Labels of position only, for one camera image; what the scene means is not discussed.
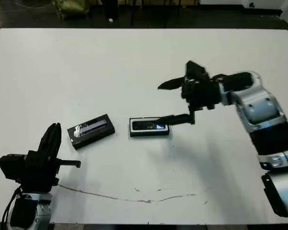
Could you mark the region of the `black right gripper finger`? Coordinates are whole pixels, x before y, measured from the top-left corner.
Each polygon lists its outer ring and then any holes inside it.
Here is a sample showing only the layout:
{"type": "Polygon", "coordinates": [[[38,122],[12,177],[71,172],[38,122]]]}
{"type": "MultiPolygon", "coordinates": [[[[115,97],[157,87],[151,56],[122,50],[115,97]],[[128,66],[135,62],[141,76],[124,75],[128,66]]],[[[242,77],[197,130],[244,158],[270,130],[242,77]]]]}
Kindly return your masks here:
{"type": "Polygon", "coordinates": [[[163,116],[156,120],[156,123],[159,125],[179,125],[189,122],[189,114],[163,116]]]}
{"type": "Polygon", "coordinates": [[[185,83],[185,77],[175,78],[161,83],[159,90],[174,90],[180,88],[185,83]]]}

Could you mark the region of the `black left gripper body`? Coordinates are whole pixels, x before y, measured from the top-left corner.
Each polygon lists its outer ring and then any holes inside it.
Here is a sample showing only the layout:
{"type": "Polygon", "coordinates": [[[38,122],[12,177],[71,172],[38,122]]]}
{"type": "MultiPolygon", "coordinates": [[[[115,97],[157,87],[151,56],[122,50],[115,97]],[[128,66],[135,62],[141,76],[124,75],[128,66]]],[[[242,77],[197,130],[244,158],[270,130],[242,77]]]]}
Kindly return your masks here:
{"type": "Polygon", "coordinates": [[[21,188],[24,192],[49,192],[57,186],[56,177],[61,166],[81,167],[80,161],[62,160],[45,152],[30,150],[24,161],[21,173],[21,188]]]}

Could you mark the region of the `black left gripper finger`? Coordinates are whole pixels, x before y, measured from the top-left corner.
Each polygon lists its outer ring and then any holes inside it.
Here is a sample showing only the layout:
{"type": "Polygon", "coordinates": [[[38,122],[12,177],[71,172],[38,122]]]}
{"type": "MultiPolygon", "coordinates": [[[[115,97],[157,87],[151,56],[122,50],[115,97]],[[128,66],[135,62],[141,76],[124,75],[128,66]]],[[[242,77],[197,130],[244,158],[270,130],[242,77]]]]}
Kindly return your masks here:
{"type": "Polygon", "coordinates": [[[61,145],[61,126],[60,123],[54,123],[49,134],[49,160],[57,157],[61,145]]]}
{"type": "Polygon", "coordinates": [[[45,131],[43,137],[41,138],[41,141],[38,146],[37,152],[45,159],[48,160],[49,157],[49,148],[50,148],[50,140],[52,138],[52,133],[55,129],[56,124],[51,124],[47,130],[45,131]]]}

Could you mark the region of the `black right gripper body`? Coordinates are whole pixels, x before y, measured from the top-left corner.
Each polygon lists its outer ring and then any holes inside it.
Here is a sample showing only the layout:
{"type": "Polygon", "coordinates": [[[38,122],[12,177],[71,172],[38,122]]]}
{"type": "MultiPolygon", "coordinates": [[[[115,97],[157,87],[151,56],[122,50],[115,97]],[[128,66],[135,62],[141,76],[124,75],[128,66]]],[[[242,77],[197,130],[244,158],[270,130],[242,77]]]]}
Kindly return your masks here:
{"type": "Polygon", "coordinates": [[[216,81],[187,81],[182,85],[181,97],[189,104],[189,123],[195,124],[194,112],[215,108],[221,102],[220,87],[216,81]]]}

